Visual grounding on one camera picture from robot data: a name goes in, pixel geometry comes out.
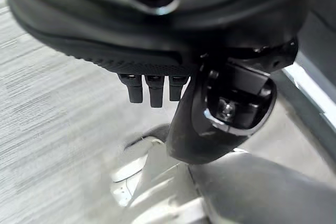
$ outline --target screw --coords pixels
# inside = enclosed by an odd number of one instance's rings
[[[222,108],[221,108],[221,115],[225,121],[230,120],[236,111],[236,106],[230,102],[227,103],[226,101],[222,100]]]

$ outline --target floor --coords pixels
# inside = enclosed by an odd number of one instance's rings
[[[24,33],[0,0],[0,223],[113,223],[109,170],[127,143],[177,104],[131,104],[114,73]],[[243,148],[336,188],[314,137],[281,97]]]

